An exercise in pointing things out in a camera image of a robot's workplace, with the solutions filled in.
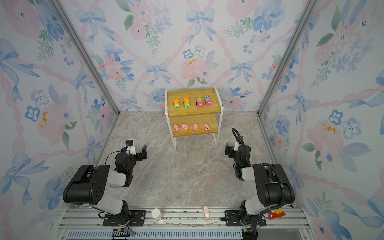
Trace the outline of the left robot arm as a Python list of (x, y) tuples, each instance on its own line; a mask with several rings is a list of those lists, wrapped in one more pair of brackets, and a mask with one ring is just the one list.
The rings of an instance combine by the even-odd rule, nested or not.
[(82, 165), (72, 177), (63, 193), (65, 203), (88, 204), (99, 211), (104, 227), (142, 227), (146, 211), (130, 210), (127, 201), (120, 200), (106, 192), (106, 187), (128, 188), (133, 180), (133, 169), (137, 162), (145, 160), (147, 146), (140, 152), (134, 141), (127, 140), (126, 146), (116, 152), (116, 169), (104, 164), (99, 166)]

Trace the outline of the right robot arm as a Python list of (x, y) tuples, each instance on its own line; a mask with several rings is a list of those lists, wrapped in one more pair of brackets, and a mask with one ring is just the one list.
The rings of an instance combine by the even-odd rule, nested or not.
[(253, 182), (256, 194), (243, 201), (236, 214), (225, 217), (227, 225), (231, 222), (243, 226), (265, 226), (265, 214), (294, 203), (295, 193), (288, 177), (279, 164), (254, 164), (249, 161), (251, 148), (235, 142), (226, 144), (225, 155), (235, 161), (235, 176), (240, 181)]

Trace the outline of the orange green toy truck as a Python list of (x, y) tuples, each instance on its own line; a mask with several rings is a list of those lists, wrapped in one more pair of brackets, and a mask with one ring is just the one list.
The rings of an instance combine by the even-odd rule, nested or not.
[(190, 104), (190, 99), (188, 97), (185, 97), (184, 98), (184, 108), (190, 108), (191, 107), (191, 104)]
[(180, 101), (179, 101), (179, 99), (177, 99), (177, 98), (175, 98), (175, 99), (173, 99), (173, 106), (174, 106), (174, 109), (175, 110), (178, 110), (178, 109), (180, 109)]

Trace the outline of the pink teal toy truck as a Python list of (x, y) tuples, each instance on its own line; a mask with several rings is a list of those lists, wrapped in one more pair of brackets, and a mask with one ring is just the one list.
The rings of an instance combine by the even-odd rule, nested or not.
[(212, 106), (212, 99), (208, 95), (205, 96), (205, 104), (207, 107)]

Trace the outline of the pink toy pig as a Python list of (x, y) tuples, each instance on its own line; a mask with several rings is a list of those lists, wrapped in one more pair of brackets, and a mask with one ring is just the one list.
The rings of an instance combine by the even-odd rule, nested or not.
[(197, 123), (193, 124), (193, 130), (197, 132), (199, 130), (199, 125)]
[(204, 123), (204, 129), (208, 132), (211, 128), (208, 124)]
[(179, 126), (176, 125), (176, 124), (174, 124), (174, 126), (173, 126), (173, 130), (174, 130), (175, 133), (177, 133), (177, 132), (180, 130), (180, 129), (179, 129)]
[(186, 130), (186, 131), (189, 130), (189, 126), (188, 126), (187, 124), (182, 124), (182, 128), (183, 128), (184, 130)]

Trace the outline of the pink green toy truck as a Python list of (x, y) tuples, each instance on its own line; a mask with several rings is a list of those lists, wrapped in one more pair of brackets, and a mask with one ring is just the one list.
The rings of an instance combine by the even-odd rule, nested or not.
[(203, 106), (203, 100), (202, 100), (201, 97), (198, 97), (198, 98), (197, 98), (196, 105), (197, 105), (197, 108), (198, 108), (198, 109), (201, 109), (201, 108), (204, 107), (204, 106)]

